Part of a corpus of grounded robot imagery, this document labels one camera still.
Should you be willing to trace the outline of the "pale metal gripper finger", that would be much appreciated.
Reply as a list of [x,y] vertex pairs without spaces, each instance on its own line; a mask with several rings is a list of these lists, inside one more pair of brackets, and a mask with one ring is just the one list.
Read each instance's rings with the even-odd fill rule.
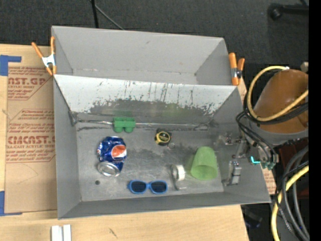
[[229,162],[228,177],[222,181],[224,186],[238,185],[242,167],[238,161]]
[[215,145],[235,145],[241,143],[241,138],[239,136],[234,137],[231,132],[225,132],[223,134],[219,134],[216,138]]

